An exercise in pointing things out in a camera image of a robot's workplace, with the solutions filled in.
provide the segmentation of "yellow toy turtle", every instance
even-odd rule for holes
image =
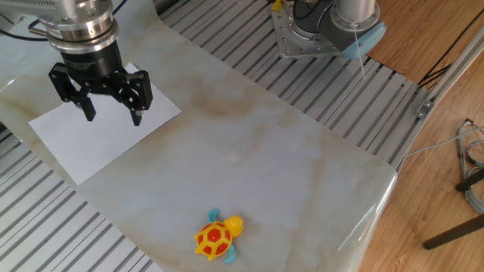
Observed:
[[[209,261],[212,261],[215,257],[228,251],[225,263],[230,264],[236,256],[232,240],[244,230],[244,220],[240,216],[234,215],[219,222],[216,220],[218,213],[218,209],[213,209],[209,213],[209,224],[195,235],[194,238],[197,241],[195,252],[208,256]]]

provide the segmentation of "marble surface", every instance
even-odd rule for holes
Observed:
[[[76,190],[165,271],[356,271],[393,168],[164,26],[151,1],[116,18],[123,61],[181,113]],[[58,60],[0,38],[0,121],[75,187],[28,125],[60,103]],[[194,253],[214,208],[246,221],[230,265]]]

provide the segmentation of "white cable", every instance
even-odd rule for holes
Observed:
[[[458,136],[464,136],[466,133],[463,133],[464,128],[467,125],[471,125],[472,123],[469,121],[466,121],[464,124],[461,125],[458,131]],[[462,145],[462,139],[458,138],[458,148],[459,148],[459,156],[461,158],[461,172],[462,172],[462,181],[465,180],[467,177],[471,176],[476,170],[481,169],[479,166],[472,168],[469,172],[466,170],[466,156],[465,156],[465,148]],[[472,189],[472,186],[469,188],[469,190],[466,190],[464,192],[467,201],[469,202],[469,205],[473,207],[476,211],[478,211],[481,214],[484,214],[484,202],[474,193],[474,190]]]
[[[363,68],[363,60],[361,59],[360,44],[358,43],[358,36],[356,35],[355,25],[353,25],[353,33],[355,33],[356,50],[358,51],[358,56],[360,59],[361,72],[363,73],[363,79],[366,81],[365,68]]]
[[[467,132],[464,132],[464,133],[462,133],[462,134],[459,134],[459,135],[457,135],[457,136],[453,137],[452,139],[448,139],[447,141],[443,141],[442,143],[433,144],[433,145],[431,145],[431,146],[424,147],[424,148],[422,148],[422,149],[419,149],[419,150],[417,150],[417,151],[414,151],[414,152],[412,152],[412,153],[409,153],[409,154],[407,154],[407,156],[413,156],[413,155],[415,155],[415,154],[417,154],[417,153],[420,153],[420,152],[422,152],[422,151],[424,151],[424,150],[428,150],[428,149],[430,149],[430,148],[434,148],[434,147],[440,147],[440,146],[442,146],[442,145],[444,145],[444,144],[451,143],[453,140],[460,139],[460,138],[462,138],[463,136],[465,136],[465,135],[467,135],[467,134],[470,134],[470,133],[473,133],[473,132],[475,132],[475,131],[479,131],[479,130],[484,130],[484,127],[478,127],[478,128],[475,128],[475,129],[471,129],[471,130],[469,130],[469,131],[467,131]]]

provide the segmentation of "white paper sheet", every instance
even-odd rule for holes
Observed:
[[[134,73],[138,69],[130,63],[126,70]],[[128,108],[104,95],[90,96],[96,109],[92,122],[73,103],[65,103],[29,124],[79,185],[180,113],[156,86],[151,84],[151,89],[153,102],[138,127]]]

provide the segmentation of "slotted metal rail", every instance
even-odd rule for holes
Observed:
[[[163,271],[12,133],[0,133],[0,271]]]
[[[399,168],[428,93],[364,59],[284,60],[267,1],[182,0],[161,20],[360,148]],[[0,132],[0,271],[163,271],[8,130]]]

